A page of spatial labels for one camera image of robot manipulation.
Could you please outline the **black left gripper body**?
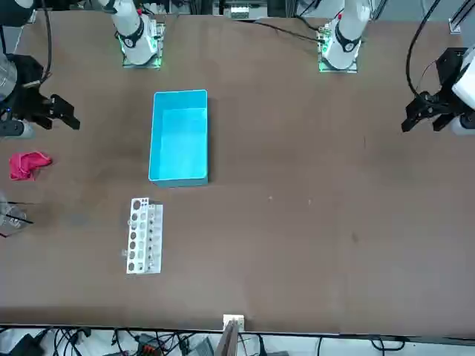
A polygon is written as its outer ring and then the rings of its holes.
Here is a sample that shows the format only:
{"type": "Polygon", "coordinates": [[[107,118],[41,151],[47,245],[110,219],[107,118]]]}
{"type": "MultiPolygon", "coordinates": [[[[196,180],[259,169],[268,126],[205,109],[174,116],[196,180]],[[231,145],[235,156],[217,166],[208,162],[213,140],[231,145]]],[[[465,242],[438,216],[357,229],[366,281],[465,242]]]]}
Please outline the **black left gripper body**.
{"type": "Polygon", "coordinates": [[[440,105],[452,113],[463,113],[467,109],[467,105],[452,91],[466,51],[466,47],[449,47],[436,60],[436,69],[441,85],[436,99],[440,105]]]}

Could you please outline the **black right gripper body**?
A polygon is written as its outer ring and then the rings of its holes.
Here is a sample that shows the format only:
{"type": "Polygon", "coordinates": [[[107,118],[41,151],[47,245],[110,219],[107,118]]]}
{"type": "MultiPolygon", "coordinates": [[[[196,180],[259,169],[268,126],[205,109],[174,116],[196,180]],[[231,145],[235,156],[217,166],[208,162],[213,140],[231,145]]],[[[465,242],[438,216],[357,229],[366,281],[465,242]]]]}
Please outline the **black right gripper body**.
{"type": "Polygon", "coordinates": [[[16,69],[13,92],[7,97],[13,116],[30,122],[49,122],[49,98],[40,94],[40,85],[24,86],[40,81],[43,67],[32,56],[7,54],[7,59],[16,69]]]}

